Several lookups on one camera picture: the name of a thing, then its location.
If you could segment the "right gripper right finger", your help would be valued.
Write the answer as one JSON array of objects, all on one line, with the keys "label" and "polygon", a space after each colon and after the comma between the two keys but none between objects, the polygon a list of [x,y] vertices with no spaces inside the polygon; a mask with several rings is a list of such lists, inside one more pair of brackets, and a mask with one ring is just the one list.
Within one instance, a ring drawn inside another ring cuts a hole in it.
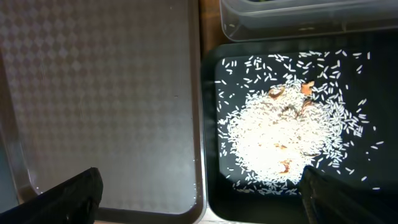
[{"label": "right gripper right finger", "polygon": [[310,223],[397,223],[397,192],[359,190],[306,166],[299,183]]}]

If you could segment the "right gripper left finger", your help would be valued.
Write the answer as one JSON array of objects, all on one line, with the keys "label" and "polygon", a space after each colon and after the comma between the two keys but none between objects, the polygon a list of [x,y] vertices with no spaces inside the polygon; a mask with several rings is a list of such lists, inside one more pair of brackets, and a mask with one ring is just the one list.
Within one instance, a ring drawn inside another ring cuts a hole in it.
[{"label": "right gripper left finger", "polygon": [[93,224],[103,194],[99,170],[91,167],[1,214],[1,224]]}]

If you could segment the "pile of rice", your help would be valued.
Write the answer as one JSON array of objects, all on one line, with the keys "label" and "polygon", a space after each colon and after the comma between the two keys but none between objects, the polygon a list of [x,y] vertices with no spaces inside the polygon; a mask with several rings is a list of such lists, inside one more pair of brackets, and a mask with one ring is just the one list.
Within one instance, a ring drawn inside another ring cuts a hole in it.
[{"label": "pile of rice", "polygon": [[369,52],[225,57],[216,64],[216,131],[225,179],[239,193],[296,195],[306,166],[357,178],[349,164],[366,131],[366,98],[350,100]]}]

